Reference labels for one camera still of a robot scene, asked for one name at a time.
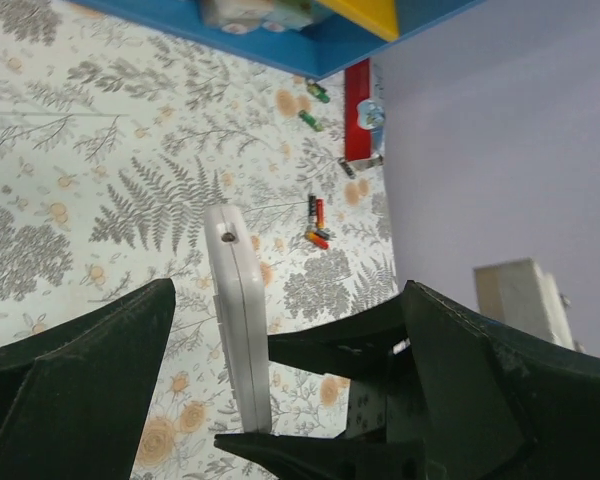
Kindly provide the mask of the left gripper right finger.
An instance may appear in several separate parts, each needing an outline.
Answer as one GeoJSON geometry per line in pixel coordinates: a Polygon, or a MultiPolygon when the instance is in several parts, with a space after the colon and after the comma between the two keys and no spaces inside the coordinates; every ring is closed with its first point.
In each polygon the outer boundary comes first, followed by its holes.
{"type": "Polygon", "coordinates": [[[600,358],[410,281],[402,292],[430,430],[451,479],[600,479],[600,358]]]}

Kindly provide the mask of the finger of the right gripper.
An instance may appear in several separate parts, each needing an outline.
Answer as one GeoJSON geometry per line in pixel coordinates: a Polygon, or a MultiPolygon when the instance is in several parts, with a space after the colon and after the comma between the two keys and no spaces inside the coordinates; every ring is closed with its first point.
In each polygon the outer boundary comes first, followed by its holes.
{"type": "Polygon", "coordinates": [[[423,479],[423,444],[262,433],[218,434],[214,446],[279,479],[423,479]]]}
{"type": "Polygon", "coordinates": [[[408,338],[399,299],[310,329],[270,335],[269,360],[316,374],[357,379],[408,338]]]}

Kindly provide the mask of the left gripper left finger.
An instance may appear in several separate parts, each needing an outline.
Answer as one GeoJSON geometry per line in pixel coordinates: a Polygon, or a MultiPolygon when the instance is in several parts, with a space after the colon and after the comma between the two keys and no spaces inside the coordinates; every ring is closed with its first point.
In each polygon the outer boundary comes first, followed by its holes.
{"type": "Polygon", "coordinates": [[[127,479],[176,306],[154,280],[0,347],[0,479],[127,479]]]}

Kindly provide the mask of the grey white remote control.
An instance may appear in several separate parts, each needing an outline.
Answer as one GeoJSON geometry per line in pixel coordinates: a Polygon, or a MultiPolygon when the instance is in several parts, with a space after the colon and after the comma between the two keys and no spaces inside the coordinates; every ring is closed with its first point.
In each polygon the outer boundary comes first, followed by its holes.
{"type": "Polygon", "coordinates": [[[207,208],[204,227],[220,338],[242,428],[269,433],[269,350],[260,263],[237,206],[207,208]]]}

